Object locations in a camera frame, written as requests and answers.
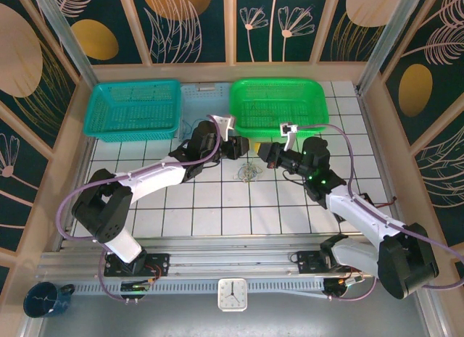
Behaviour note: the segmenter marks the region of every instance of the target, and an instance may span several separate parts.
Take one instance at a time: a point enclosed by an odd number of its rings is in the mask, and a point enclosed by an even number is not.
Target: black bracket
[[[333,267],[330,263],[326,263],[324,260],[326,257],[321,256],[320,251],[298,251],[292,256],[297,257],[296,259],[291,259],[291,261],[298,265],[299,274],[315,274],[327,272],[337,272],[344,274],[350,273],[352,271],[352,269],[348,266]]]
[[[133,277],[134,274],[124,269],[123,264],[119,257],[115,254],[107,255],[107,263],[104,268],[104,277]],[[145,257],[144,266],[135,275],[138,277],[153,277],[152,269],[159,274],[161,269],[161,276],[167,276],[169,270],[169,254],[147,254]]]

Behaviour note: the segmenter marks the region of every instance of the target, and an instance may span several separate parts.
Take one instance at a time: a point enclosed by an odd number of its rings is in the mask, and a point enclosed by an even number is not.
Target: mug handle
[[[61,291],[61,293],[62,293],[63,295],[68,295],[68,296],[70,296],[70,295],[72,295],[72,294],[74,293],[74,291],[75,291],[75,286],[74,286],[74,284],[67,284],[67,285],[61,287],[61,288],[60,288],[60,291]]]

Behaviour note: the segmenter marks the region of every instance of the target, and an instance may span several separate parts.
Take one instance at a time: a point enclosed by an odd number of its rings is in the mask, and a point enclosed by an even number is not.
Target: gray floor
[[[151,296],[137,307],[104,296],[73,297],[41,337],[102,336],[428,336],[415,298],[398,301],[381,286],[359,302],[251,294],[248,309],[223,313],[215,295]]]

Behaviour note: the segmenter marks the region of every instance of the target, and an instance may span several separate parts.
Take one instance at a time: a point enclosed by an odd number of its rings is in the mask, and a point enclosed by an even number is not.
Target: plastic basket
[[[88,103],[83,131],[109,142],[171,139],[180,117],[176,80],[100,83]]]
[[[231,114],[236,130],[247,138],[280,137],[279,125],[328,123],[326,98],[322,86],[312,80],[296,78],[255,78],[235,82],[231,87]],[[301,130],[307,138],[325,128]]]

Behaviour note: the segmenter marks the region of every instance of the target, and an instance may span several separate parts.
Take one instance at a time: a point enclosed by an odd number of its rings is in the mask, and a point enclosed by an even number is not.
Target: leaf pattern
[[[91,0],[56,0],[59,10],[66,17],[79,17]]]

